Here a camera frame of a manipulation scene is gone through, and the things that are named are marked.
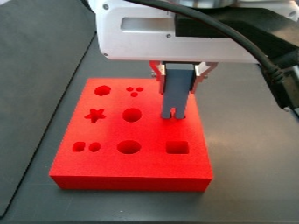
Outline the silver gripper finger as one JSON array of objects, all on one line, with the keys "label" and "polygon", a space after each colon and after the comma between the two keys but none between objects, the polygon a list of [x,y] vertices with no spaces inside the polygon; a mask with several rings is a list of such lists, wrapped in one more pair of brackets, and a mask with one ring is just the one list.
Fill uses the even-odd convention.
[{"label": "silver gripper finger", "polygon": [[161,61],[149,61],[149,67],[153,71],[156,81],[159,82],[159,93],[164,93],[165,67]]},{"label": "silver gripper finger", "polygon": [[208,77],[209,72],[216,68],[217,62],[201,62],[193,66],[195,78],[191,84],[191,93],[196,92],[199,84]]}]

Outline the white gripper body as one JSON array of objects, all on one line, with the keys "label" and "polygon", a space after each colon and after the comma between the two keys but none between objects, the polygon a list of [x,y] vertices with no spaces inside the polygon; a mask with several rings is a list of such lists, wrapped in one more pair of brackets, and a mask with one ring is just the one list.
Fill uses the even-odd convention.
[{"label": "white gripper body", "polygon": [[111,60],[253,63],[252,54],[227,38],[175,36],[175,15],[152,6],[160,2],[184,9],[261,8],[299,24],[299,0],[88,0],[96,15],[97,42]]}]

